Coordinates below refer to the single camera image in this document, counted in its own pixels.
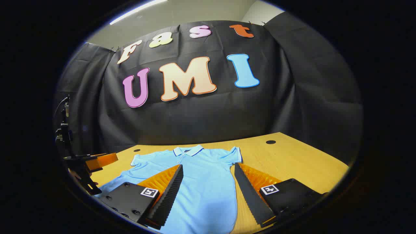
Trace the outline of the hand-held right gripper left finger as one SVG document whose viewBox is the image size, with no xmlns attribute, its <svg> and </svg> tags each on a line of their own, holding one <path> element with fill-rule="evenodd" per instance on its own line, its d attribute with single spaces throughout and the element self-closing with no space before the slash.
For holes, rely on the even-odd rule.
<svg viewBox="0 0 416 234">
<path fill-rule="evenodd" d="M 99 200 L 133 222 L 160 230 L 170 214 L 182 180 L 183 166 L 178 164 L 138 184 L 123 182 Z"/>
</svg>

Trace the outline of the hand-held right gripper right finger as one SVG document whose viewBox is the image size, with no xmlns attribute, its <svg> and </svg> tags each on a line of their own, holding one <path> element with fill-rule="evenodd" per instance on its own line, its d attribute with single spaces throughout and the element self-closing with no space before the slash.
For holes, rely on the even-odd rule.
<svg viewBox="0 0 416 234">
<path fill-rule="evenodd" d="M 282 181 L 244 163 L 235 164 L 235 178 L 262 228 L 304 212 L 326 195 L 296 179 Z"/>
</svg>

